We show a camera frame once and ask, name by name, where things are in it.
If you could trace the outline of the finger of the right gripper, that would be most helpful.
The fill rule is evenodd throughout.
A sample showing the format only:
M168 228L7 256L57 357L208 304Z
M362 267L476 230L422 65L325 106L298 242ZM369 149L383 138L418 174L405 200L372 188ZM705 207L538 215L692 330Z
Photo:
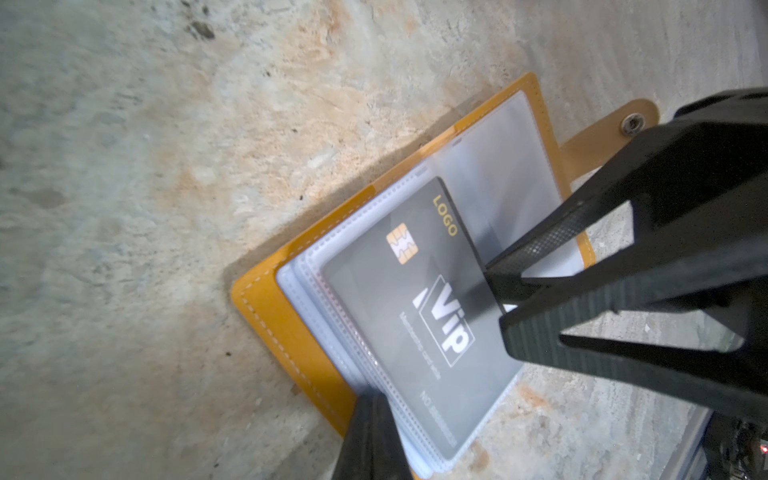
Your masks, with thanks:
M718 352L567 334L608 311L707 310L743 339ZM500 320L510 356L632 384L748 420L767 417L767 234L659 231Z

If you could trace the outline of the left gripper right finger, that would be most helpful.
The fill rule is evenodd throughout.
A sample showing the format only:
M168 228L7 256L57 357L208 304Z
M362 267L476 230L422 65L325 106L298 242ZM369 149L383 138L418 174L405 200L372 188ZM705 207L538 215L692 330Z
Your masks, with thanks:
M386 396L377 392L372 399L372 478L412 480L411 472Z

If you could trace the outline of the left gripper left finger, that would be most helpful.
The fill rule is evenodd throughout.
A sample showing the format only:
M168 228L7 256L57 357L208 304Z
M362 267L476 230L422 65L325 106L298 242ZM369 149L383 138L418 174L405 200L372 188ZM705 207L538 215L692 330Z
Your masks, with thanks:
M358 397L332 474L333 480L373 478L371 427L374 399L372 391Z

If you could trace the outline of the yellow leather card holder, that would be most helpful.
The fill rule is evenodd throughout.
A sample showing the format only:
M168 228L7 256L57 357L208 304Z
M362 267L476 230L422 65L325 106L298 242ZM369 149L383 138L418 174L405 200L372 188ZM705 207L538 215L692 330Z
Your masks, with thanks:
M237 309L323 416L390 405L395 455L451 470L516 383L490 264L660 114L633 100L564 144L526 74L245 273Z

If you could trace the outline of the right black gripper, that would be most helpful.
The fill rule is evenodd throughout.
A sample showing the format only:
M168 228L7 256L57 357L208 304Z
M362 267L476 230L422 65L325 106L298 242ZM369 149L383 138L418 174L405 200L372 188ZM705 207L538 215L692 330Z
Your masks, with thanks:
M549 216L494 258L495 297L518 304L548 286L523 273L627 201L646 235L767 169L767 88L726 90L640 133Z

